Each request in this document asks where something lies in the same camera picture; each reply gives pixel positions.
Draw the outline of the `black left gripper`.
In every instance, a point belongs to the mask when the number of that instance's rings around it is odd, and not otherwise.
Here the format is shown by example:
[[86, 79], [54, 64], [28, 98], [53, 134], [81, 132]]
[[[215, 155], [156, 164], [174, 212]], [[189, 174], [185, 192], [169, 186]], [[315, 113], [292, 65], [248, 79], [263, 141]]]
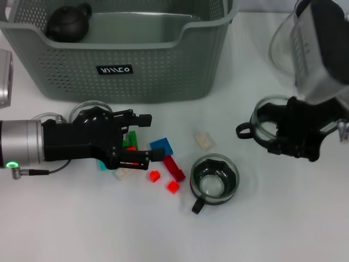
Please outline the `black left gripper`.
[[108, 169], [120, 165], [122, 127], [150, 127], [152, 115], [137, 115], [132, 109], [112, 113], [113, 118], [100, 122], [58, 124], [47, 120], [42, 124], [44, 160], [73, 160], [93, 158]]

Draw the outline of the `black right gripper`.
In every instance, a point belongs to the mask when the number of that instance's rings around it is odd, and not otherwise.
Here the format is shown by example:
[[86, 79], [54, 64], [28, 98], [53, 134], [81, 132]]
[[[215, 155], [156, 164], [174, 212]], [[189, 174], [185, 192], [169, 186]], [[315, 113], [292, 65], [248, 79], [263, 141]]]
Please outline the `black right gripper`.
[[348, 119], [348, 111], [336, 99], [310, 105], [291, 97], [287, 104], [264, 103], [257, 114], [284, 114], [278, 122], [277, 137], [268, 145], [269, 153], [306, 158], [311, 162], [319, 159], [321, 143], [331, 133], [322, 129], [340, 119]]

